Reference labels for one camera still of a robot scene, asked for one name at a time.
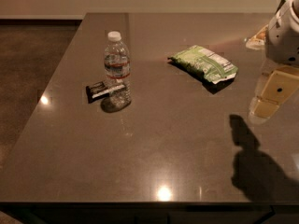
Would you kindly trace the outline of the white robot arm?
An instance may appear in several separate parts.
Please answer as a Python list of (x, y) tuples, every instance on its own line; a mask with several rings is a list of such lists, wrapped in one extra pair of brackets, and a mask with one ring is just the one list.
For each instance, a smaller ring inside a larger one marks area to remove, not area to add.
[(249, 106), (249, 120), (262, 124), (299, 89), (299, 0), (281, 0), (274, 17), (246, 47), (265, 53)]

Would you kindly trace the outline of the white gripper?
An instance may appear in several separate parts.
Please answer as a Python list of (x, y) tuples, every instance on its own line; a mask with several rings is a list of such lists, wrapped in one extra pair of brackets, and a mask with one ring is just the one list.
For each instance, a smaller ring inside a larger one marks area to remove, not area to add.
[(268, 23), (266, 57), (282, 65), (262, 73), (249, 106), (249, 120), (254, 124), (268, 121), (299, 90), (299, 0), (282, 0)]

